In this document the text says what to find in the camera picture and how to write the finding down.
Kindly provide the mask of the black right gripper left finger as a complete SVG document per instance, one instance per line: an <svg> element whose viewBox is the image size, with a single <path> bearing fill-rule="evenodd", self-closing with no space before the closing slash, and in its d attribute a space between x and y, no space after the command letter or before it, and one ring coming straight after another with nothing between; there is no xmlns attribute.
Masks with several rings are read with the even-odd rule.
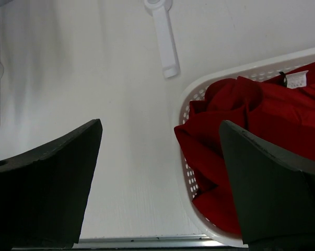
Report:
<svg viewBox="0 0 315 251"><path fill-rule="evenodd" d="M71 248L79 241L102 124L0 161L0 249Z"/></svg>

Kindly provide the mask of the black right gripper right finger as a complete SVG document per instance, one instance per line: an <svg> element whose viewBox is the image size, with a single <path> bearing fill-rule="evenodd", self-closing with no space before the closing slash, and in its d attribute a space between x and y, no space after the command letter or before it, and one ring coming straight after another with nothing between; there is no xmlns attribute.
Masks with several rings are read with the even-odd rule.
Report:
<svg viewBox="0 0 315 251"><path fill-rule="evenodd" d="M315 161L235 123L219 136L246 245L315 245Z"/></svg>

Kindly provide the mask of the red skirt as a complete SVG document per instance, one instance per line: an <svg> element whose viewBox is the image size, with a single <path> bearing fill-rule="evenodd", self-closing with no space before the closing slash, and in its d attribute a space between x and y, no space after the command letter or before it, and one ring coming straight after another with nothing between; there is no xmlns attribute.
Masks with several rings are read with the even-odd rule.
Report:
<svg viewBox="0 0 315 251"><path fill-rule="evenodd" d="M195 207L221 230L240 234L220 145L224 120L315 161L315 62L296 69L306 77L298 88L277 76L264 82L244 77L211 84L203 100L189 104L189 119L174 132L199 186Z"/></svg>

